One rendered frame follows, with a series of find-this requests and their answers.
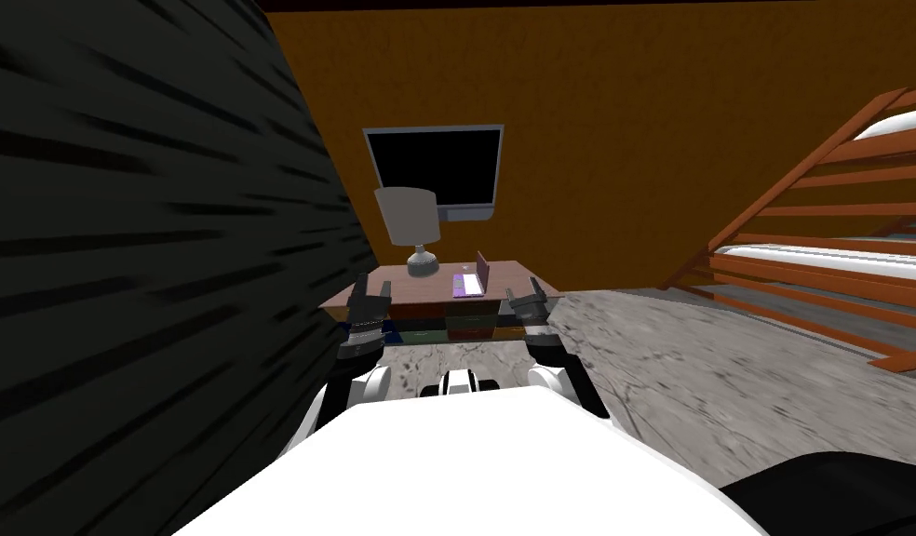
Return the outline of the black screen with grey frame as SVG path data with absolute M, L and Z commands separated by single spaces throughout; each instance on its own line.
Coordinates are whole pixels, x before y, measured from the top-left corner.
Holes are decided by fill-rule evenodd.
M 505 126 L 367 127 L 381 187 L 436 195 L 441 221 L 487 221 L 494 213 Z

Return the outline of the orange wooden bunk bed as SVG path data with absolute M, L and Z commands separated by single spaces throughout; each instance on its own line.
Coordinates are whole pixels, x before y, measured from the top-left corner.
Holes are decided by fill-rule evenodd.
M 780 207 L 791 190 L 916 180 L 916 89 L 878 95 L 664 282 L 695 275 L 916 330 L 916 201 Z M 761 217 L 884 216 L 866 237 L 753 234 Z

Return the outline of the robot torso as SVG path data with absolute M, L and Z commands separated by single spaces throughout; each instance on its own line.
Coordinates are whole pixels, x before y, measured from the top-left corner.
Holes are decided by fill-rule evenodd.
M 388 371 L 174 536 L 768 536 L 732 500 L 544 386 L 386 400 Z

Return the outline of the purple laptop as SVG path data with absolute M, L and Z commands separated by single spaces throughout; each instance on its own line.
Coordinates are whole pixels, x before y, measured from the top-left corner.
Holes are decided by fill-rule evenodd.
M 454 299 L 485 297 L 488 290 L 490 265 L 479 251 L 476 254 L 475 269 L 468 266 L 461 273 L 452 275 L 451 291 Z

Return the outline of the brown desk with coloured drawers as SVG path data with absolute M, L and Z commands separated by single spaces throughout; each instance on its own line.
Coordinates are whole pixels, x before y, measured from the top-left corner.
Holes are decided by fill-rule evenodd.
M 384 320 L 388 345 L 521 340 L 524 327 L 507 305 L 505 290 L 515 297 L 532 293 L 533 273 L 515 261 L 490 261 L 487 293 L 454 298 L 452 278 L 476 271 L 473 262 L 442 263 L 428 277 L 412 277 L 404 265 L 380 266 L 369 274 L 368 293 L 391 283 L 392 303 Z

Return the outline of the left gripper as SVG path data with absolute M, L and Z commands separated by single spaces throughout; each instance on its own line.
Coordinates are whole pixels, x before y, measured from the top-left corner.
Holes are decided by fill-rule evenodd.
M 357 276 L 356 295 L 347 301 L 350 337 L 382 337 L 384 319 L 392 303 L 391 282 L 384 281 L 380 295 L 368 295 L 369 274 Z

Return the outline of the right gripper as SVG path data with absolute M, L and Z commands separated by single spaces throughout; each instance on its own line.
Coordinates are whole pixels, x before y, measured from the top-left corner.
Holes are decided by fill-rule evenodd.
M 547 309 L 548 299 L 535 276 L 530 276 L 533 295 L 515 298 L 511 289 L 506 287 L 505 295 L 516 318 L 525 328 L 546 327 L 549 324 L 550 312 Z

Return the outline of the grey table lamp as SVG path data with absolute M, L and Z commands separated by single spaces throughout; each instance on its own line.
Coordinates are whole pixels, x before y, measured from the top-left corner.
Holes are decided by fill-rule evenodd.
M 381 187 L 374 194 L 391 243 L 414 247 L 406 264 L 408 275 L 433 275 L 438 259 L 425 246 L 440 239 L 436 194 L 412 187 Z

